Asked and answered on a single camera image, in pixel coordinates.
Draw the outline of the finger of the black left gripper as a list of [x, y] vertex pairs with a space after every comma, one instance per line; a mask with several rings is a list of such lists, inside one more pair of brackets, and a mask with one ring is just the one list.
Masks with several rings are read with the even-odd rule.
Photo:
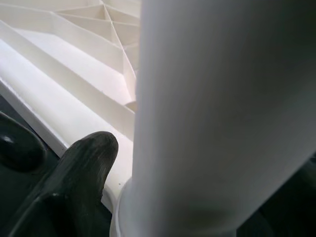
[[0, 114], [0, 163], [15, 171], [36, 171], [46, 162], [42, 141], [29, 129]]

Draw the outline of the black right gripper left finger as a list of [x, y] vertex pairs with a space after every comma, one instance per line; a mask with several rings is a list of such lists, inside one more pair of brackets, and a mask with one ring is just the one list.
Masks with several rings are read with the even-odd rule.
[[7, 236], [108, 237], [112, 216], [101, 198], [118, 150], [105, 131], [73, 143], [8, 222]]

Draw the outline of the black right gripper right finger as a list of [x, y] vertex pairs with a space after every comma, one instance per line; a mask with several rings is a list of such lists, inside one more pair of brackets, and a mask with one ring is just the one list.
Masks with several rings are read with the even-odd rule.
[[237, 230], [238, 237], [316, 235], [316, 156], [313, 155]]

